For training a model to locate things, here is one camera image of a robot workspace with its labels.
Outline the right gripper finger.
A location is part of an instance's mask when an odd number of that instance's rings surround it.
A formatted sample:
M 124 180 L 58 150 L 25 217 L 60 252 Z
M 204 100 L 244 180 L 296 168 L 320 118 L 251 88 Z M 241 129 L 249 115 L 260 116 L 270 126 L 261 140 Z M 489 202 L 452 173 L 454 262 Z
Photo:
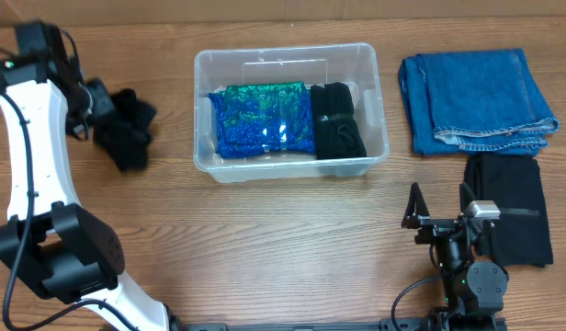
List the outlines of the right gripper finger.
M 422 191 L 417 182 L 412 183 L 408 204 L 402 218 L 402 228 L 419 229 L 430 219 Z
M 462 182 L 459 185 L 459 201 L 460 201 L 460 212 L 465 213 L 467 207 L 475 201 L 475 193 L 468 183 Z

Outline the black cloth with tape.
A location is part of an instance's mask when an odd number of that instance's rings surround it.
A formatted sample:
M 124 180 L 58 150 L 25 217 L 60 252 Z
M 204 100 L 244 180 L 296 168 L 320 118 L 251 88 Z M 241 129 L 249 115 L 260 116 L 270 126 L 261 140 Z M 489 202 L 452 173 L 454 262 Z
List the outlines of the black cloth with tape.
M 476 200 L 491 200 L 501 215 L 485 226 L 480 253 L 502 266 L 544 268 L 554 263 L 538 162 L 530 155 L 476 154 L 464 173 Z

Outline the blue denim jeans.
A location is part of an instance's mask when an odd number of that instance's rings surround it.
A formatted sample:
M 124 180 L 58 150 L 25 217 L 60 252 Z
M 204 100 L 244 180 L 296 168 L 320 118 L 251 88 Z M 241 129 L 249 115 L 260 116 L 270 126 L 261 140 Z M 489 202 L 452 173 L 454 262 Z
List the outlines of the blue denim jeans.
M 536 155 L 560 127 L 521 49 L 418 53 L 398 81 L 419 155 Z

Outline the small black garment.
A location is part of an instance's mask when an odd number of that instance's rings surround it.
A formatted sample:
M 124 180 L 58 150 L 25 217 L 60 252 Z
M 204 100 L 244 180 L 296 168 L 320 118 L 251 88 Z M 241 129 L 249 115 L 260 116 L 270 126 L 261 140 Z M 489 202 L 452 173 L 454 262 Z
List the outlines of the small black garment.
M 347 85 L 311 86 L 315 153 L 318 160 L 366 157 Z

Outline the blue green sequin fabric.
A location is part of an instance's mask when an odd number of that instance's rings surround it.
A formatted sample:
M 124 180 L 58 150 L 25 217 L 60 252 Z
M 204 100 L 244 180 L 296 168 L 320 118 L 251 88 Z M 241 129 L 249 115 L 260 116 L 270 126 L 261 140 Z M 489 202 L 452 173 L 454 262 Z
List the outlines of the blue green sequin fabric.
M 244 158 L 315 153 L 311 92 L 301 82 L 227 86 L 209 94 L 216 112 L 216 153 Z

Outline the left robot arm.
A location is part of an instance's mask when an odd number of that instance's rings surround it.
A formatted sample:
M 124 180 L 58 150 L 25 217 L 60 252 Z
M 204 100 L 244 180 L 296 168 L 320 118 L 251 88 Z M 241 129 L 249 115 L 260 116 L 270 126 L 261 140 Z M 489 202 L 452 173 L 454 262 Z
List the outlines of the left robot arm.
M 10 280 L 70 313 L 85 307 L 118 330 L 178 330 L 181 322 L 125 269 L 114 230 L 81 204 L 71 175 L 69 138 L 93 140 L 121 170 L 147 163 L 155 109 L 130 89 L 110 94 L 85 80 L 76 45 L 57 26 L 15 27 L 17 53 L 0 61 L 12 188 L 0 226 L 0 260 Z

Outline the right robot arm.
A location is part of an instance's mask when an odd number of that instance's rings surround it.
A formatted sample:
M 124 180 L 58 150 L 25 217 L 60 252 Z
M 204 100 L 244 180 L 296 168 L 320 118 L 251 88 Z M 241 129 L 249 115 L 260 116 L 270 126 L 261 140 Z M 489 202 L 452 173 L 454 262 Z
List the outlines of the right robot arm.
M 501 215 L 491 200 L 473 200 L 451 219 L 434 219 L 427 209 L 419 185 L 410 188 L 402 227 L 417 232 L 414 241 L 428 245 L 431 262 L 437 274 L 403 290 L 391 307 L 391 323 L 400 330 L 404 325 L 413 330 L 505 330 L 503 319 L 496 314 L 504 308 L 504 294 L 509 275 L 504 268 L 490 259 L 478 259 L 474 249 Z M 424 284 L 440 281 L 445 304 L 435 307 L 428 316 L 410 322 L 400 322 L 396 308 L 409 291 Z

